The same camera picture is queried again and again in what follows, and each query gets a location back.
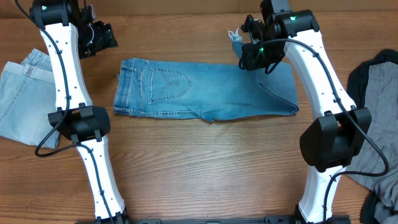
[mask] wood grain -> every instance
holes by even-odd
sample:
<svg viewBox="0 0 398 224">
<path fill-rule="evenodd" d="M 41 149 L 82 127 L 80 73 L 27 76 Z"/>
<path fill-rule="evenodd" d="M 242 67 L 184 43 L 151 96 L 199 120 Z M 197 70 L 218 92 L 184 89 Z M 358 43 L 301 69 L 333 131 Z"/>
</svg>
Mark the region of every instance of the wood grain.
<svg viewBox="0 0 398 224">
<path fill-rule="evenodd" d="M 26 11 L 32 0 L 19 0 Z M 97 16 L 136 16 L 171 14 L 214 14 L 260 12 L 262 0 L 88 0 L 94 5 Z M 393 11 L 398 10 L 396 0 L 289 0 L 295 11 Z M 14 0 L 0 1 L 0 18 L 23 18 Z"/>
<path fill-rule="evenodd" d="M 330 60 L 346 85 L 362 61 L 398 49 L 396 12 L 319 12 Z M 245 14 L 102 17 L 112 23 L 119 48 L 81 61 L 93 102 L 111 117 L 114 175 L 134 218 L 232 218 L 292 213 L 305 187 L 307 165 L 299 137 L 312 122 L 296 76 L 300 111 L 290 117 L 254 117 L 207 123 L 193 119 L 133 118 L 113 114 L 122 59 L 237 64 L 227 29 Z M 37 28 L 25 19 L 2 19 L 0 67 L 45 52 Z M 68 144 L 62 139 L 61 145 Z M 72 149 L 48 158 L 34 147 L 0 138 L 0 223 L 73 223 L 91 220 L 93 198 L 83 163 Z M 359 211 L 368 190 L 347 177 L 333 211 Z"/>
</svg>

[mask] jeans pocket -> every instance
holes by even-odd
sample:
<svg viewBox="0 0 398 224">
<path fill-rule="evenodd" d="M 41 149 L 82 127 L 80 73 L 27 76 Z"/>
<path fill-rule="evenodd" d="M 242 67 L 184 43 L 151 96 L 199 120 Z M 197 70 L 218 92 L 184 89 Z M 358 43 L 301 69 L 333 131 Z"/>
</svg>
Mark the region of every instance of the jeans pocket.
<svg viewBox="0 0 398 224">
<path fill-rule="evenodd" d="M 149 99 L 153 104 L 182 97 L 191 87 L 187 76 L 178 71 L 153 68 L 149 77 Z"/>
</svg>

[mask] robotic arm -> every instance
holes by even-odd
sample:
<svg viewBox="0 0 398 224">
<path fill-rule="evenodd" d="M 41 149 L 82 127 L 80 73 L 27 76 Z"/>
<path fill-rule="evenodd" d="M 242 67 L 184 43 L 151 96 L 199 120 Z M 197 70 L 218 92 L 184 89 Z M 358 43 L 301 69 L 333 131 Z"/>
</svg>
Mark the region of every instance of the robotic arm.
<svg viewBox="0 0 398 224">
<path fill-rule="evenodd" d="M 332 216 L 339 181 L 333 176 L 345 170 L 364 141 L 350 121 L 353 119 L 366 132 L 371 114 L 366 108 L 357 110 L 341 86 L 311 11 L 292 12 L 287 0 L 264 0 L 261 11 L 264 22 L 248 15 L 241 27 L 250 33 L 252 42 L 243 45 L 239 66 L 246 70 L 266 68 L 266 73 L 271 73 L 287 56 L 303 83 L 314 120 L 300 138 L 300 150 L 309 170 L 295 215 L 267 216 L 265 223 L 321 223 L 324 218 L 329 223 L 351 223 L 348 217 Z M 95 201 L 95 224 L 132 223 L 109 159 L 109 117 L 104 108 L 93 106 L 80 67 L 80 59 L 117 46 L 110 24 L 94 22 L 93 6 L 79 9 L 77 0 L 35 0 L 30 16 L 26 16 L 40 28 L 51 58 L 57 112 L 49 114 L 50 124 L 75 144 L 72 146 L 78 148 L 83 159 Z"/>
</svg>

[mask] blue fabric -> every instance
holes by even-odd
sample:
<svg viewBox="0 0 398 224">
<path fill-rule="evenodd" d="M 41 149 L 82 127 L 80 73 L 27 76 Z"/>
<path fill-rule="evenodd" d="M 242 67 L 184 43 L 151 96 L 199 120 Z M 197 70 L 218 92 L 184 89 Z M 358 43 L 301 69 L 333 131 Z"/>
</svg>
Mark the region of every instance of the blue fabric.
<svg viewBox="0 0 398 224">
<path fill-rule="evenodd" d="M 49 56 L 36 49 L 21 65 L 6 64 L 0 77 L 0 136 L 37 146 L 52 129 L 47 118 L 56 111 L 51 71 Z M 55 149 L 59 136 L 53 133 L 43 147 Z"/>
<path fill-rule="evenodd" d="M 240 57 L 242 38 L 233 32 L 230 37 Z M 130 58 L 122 61 L 114 99 L 117 114 L 169 119 L 230 120 L 298 110 L 292 67 L 282 62 L 266 75 L 237 65 Z"/>
</svg>

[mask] white arm casing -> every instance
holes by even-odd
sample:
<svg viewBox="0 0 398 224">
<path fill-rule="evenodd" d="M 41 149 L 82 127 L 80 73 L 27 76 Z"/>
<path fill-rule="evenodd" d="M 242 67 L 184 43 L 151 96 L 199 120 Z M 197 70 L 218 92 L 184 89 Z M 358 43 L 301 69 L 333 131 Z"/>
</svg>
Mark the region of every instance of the white arm casing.
<svg viewBox="0 0 398 224">
<path fill-rule="evenodd" d="M 345 92 L 333 67 L 331 66 L 323 46 L 321 32 L 306 30 L 298 32 L 295 37 L 289 38 L 301 41 L 308 46 L 311 46 L 319 53 L 330 72 L 343 106 L 347 111 L 350 111 L 351 106 L 355 106 L 355 102 L 348 96 L 347 92 Z M 311 105 L 313 120 L 324 116 L 326 111 L 330 111 L 332 114 L 342 113 L 339 105 L 334 102 L 335 96 L 319 60 L 314 57 L 308 49 L 299 44 L 286 42 L 284 51 L 286 56 L 294 65 L 303 83 L 305 93 L 307 94 Z M 317 171 L 315 167 L 309 166 L 304 196 L 298 204 L 298 208 L 307 223 L 319 223 L 323 221 L 323 199 L 325 197 L 326 187 L 329 183 L 330 177 L 333 174 L 344 170 L 345 168 L 338 166 L 329 168 L 325 172 L 321 173 Z M 339 179 L 340 177 L 333 182 L 329 191 L 328 203 L 326 206 L 326 218 L 330 218 L 332 215 L 331 205 L 333 203 Z"/>
<path fill-rule="evenodd" d="M 50 34 L 53 40 L 56 41 L 59 50 L 62 52 L 61 56 L 65 65 L 68 89 L 71 96 L 70 109 L 79 108 L 80 103 L 84 103 L 85 106 L 91 106 L 93 103 L 88 95 L 80 67 L 77 28 L 71 23 L 69 23 L 69 26 L 62 26 L 62 23 L 58 23 L 45 26 L 45 30 Z M 57 89 L 55 104 L 57 108 L 65 110 L 67 101 L 61 63 L 51 41 L 43 32 L 41 32 L 41 34 L 51 59 L 55 87 Z M 103 136 L 102 141 L 100 142 L 92 139 L 89 141 L 83 141 L 81 144 L 86 145 L 93 150 L 93 155 L 98 167 L 99 181 L 104 190 L 104 196 L 109 209 L 111 210 L 111 214 L 115 216 L 118 212 L 122 213 L 124 211 L 124 200 L 120 196 L 114 179 L 111 160 L 108 153 L 108 137 Z M 102 219 L 109 218 L 98 188 L 93 160 L 84 147 L 78 147 L 78 151 L 83 158 L 88 179 L 90 180 L 91 190 L 93 191 L 95 217 L 101 217 Z"/>
</svg>

